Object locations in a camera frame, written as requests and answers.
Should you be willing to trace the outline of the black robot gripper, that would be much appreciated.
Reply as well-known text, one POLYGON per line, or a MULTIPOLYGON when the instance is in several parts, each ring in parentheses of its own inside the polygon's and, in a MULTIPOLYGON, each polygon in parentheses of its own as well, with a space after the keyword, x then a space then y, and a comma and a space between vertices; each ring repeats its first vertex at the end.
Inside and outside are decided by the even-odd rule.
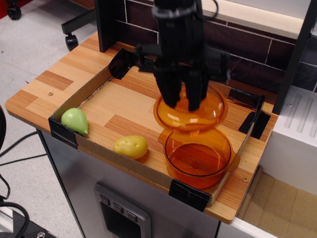
POLYGON ((154 72, 164 102, 175 108, 182 85, 177 65, 180 62, 191 66, 201 64, 203 70, 189 68, 184 79, 188 110, 198 110, 206 98, 209 80, 229 80, 229 54, 205 43, 204 21, 211 17, 203 15, 202 5, 156 4, 152 15, 158 24, 159 43, 136 47, 138 67, 141 71, 154 72), (147 56, 153 56, 157 61, 150 63, 147 56))

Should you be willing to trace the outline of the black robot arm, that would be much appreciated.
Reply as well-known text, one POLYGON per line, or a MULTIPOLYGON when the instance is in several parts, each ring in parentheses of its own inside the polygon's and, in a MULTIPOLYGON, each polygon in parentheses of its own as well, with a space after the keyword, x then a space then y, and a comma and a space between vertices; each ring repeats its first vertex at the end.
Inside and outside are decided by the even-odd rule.
POLYGON ((152 8, 158 23, 159 43, 138 45, 140 71, 152 72, 164 102, 175 108, 185 84, 188 110, 195 111, 206 98, 209 81, 226 82, 229 54, 205 42, 200 0, 156 0, 152 8))

